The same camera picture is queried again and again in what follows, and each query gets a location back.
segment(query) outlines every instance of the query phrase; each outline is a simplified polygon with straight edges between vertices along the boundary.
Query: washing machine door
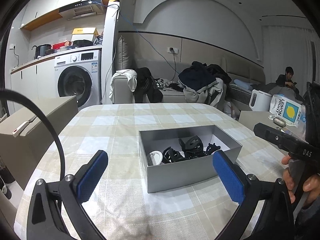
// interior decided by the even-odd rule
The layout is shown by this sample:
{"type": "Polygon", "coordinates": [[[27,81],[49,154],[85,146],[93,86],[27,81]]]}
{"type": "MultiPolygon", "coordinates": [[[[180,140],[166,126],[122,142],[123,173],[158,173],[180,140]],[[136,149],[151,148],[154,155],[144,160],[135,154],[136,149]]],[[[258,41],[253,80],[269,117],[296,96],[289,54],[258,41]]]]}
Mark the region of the washing machine door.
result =
{"type": "Polygon", "coordinates": [[[59,76],[59,96],[76,96],[78,107],[83,106],[88,101],[91,88],[92,80],[89,73],[78,66],[67,67],[59,76]]]}

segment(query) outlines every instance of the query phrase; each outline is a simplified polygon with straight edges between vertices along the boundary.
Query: wooden shelf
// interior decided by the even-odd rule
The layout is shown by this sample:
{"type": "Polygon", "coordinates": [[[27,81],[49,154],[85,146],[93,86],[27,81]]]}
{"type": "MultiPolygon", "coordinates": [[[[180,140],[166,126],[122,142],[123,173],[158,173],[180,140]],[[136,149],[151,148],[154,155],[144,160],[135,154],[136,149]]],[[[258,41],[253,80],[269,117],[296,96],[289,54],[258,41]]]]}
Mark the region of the wooden shelf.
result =
{"type": "MultiPolygon", "coordinates": [[[[109,0],[102,0],[102,3],[103,3],[103,5],[107,6],[109,3],[109,0]]],[[[58,8],[58,9],[55,9],[51,12],[48,12],[48,13],[34,19],[33,21],[23,25],[21,27],[21,29],[33,31],[42,25],[45,25],[49,22],[53,22],[53,21],[61,19],[61,18],[62,18],[62,16],[59,14],[59,8],[58,8]]]]}

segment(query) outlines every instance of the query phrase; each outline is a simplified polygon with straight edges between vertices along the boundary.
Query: plaid tablecloth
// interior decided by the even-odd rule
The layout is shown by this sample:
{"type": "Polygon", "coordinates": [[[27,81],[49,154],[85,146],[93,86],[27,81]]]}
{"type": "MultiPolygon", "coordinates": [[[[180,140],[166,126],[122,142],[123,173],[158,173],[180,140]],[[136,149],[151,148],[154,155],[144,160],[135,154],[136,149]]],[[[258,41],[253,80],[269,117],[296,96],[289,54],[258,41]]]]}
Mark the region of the plaid tablecloth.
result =
{"type": "MultiPolygon", "coordinates": [[[[215,124],[243,145],[237,163],[245,173],[275,181],[284,167],[283,154],[257,138],[239,122],[203,104],[126,104],[91,106],[81,110],[59,137],[66,174],[75,174],[97,150],[109,164],[90,200],[88,215],[108,239],[214,239],[237,204],[218,177],[174,190],[147,193],[139,159],[139,130],[215,124]]],[[[35,169],[22,197],[14,230],[26,239],[28,206],[35,182],[59,180],[60,161],[52,144],[35,169]]],[[[261,211],[260,202],[245,235],[261,211]]],[[[79,239],[65,209],[62,216],[71,236],[79,239]]]]}

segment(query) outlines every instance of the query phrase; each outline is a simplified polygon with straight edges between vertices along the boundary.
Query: lemon bag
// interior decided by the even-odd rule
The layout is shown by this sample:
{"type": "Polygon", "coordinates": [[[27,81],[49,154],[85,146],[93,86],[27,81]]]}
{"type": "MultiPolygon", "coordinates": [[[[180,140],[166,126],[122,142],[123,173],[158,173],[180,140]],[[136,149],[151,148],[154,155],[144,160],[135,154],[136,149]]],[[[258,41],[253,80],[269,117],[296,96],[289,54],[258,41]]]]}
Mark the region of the lemon bag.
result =
{"type": "Polygon", "coordinates": [[[281,95],[274,95],[271,99],[270,113],[284,119],[287,125],[298,126],[301,110],[302,105],[281,95]]]}

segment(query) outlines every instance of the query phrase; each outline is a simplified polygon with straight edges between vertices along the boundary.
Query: hand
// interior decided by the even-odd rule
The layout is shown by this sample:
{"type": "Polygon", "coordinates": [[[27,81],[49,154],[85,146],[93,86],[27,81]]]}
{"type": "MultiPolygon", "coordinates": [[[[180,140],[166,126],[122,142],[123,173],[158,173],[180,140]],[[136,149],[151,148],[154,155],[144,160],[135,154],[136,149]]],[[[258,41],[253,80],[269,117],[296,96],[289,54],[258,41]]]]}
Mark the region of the hand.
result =
{"type": "MultiPolygon", "coordinates": [[[[287,165],[290,159],[291,159],[290,156],[285,156],[281,160],[281,163],[283,165],[287,165]]],[[[290,201],[291,203],[293,203],[296,198],[292,193],[292,189],[294,188],[294,182],[289,174],[289,168],[286,168],[284,170],[283,179],[289,191],[290,201]]],[[[307,179],[303,184],[303,191],[310,192],[304,205],[311,204],[313,201],[315,201],[316,198],[320,195],[320,176],[318,174],[314,174],[309,179],[307,179]]]]}
{"type": "Polygon", "coordinates": [[[294,84],[293,84],[292,82],[285,82],[284,84],[287,85],[287,86],[289,86],[289,87],[291,87],[291,88],[294,87],[294,84]]]}

